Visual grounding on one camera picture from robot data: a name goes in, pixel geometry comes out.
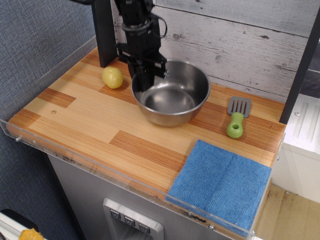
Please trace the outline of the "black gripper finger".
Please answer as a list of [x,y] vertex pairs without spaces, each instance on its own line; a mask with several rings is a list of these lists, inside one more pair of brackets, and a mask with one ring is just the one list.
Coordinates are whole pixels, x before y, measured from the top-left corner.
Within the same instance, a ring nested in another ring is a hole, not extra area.
[[128,71],[130,74],[130,77],[133,78],[137,72],[137,63],[134,60],[128,60],[127,61]]
[[147,91],[154,85],[155,75],[146,66],[136,68],[136,78],[141,92]]

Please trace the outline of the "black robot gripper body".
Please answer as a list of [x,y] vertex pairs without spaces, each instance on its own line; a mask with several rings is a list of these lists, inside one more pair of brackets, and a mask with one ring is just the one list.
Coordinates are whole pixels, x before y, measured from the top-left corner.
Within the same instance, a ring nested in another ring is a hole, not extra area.
[[167,78],[169,73],[166,69],[167,59],[159,52],[161,39],[166,35],[160,33],[159,21],[161,17],[148,17],[139,25],[121,24],[125,32],[126,42],[117,43],[119,60],[127,63],[133,60],[137,66],[145,66],[159,77]]

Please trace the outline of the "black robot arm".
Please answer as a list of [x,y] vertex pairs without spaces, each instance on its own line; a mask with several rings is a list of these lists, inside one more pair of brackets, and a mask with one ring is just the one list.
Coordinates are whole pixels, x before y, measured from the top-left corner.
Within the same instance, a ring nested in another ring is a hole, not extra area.
[[127,63],[129,73],[137,81],[140,92],[155,84],[155,77],[166,78],[167,59],[160,53],[161,39],[159,21],[164,19],[152,13],[152,0],[116,0],[125,43],[117,43],[119,60]]

